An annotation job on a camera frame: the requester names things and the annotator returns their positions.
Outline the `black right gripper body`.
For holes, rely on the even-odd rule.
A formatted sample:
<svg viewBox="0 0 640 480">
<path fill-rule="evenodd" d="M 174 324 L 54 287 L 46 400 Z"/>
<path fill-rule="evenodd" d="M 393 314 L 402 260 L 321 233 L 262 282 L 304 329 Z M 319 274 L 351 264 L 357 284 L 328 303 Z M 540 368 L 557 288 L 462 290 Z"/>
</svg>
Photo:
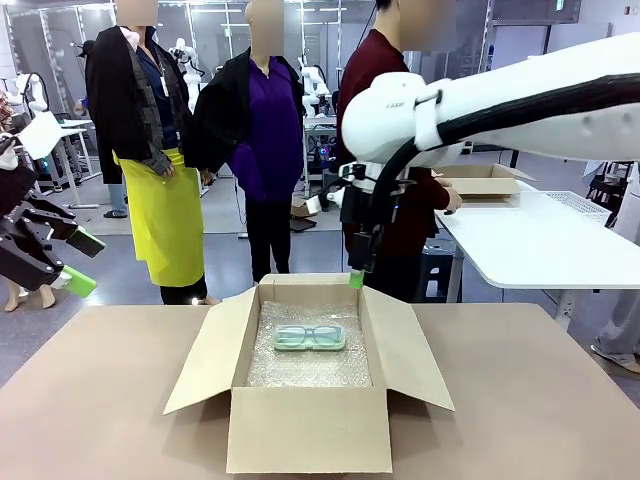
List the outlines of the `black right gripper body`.
<svg viewBox="0 0 640 480">
<path fill-rule="evenodd" d="M 401 190 L 375 196 L 353 185 L 347 186 L 340 212 L 343 232 L 359 232 L 363 227 L 385 229 L 393 223 L 402 196 Z"/>
</svg>

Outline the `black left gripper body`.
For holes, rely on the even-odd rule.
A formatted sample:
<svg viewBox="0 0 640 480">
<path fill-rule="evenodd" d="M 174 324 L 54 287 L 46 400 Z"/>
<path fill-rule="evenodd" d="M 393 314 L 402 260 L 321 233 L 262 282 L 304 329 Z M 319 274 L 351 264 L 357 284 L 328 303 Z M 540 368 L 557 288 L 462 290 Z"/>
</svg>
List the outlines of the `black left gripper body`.
<svg viewBox="0 0 640 480">
<path fill-rule="evenodd" d="M 1 170 L 1 275 L 30 291 L 52 285 L 61 272 L 51 246 L 37 240 L 24 223 L 24 210 L 33 209 L 24 201 L 34 183 L 35 174 L 27 167 Z"/>
</svg>

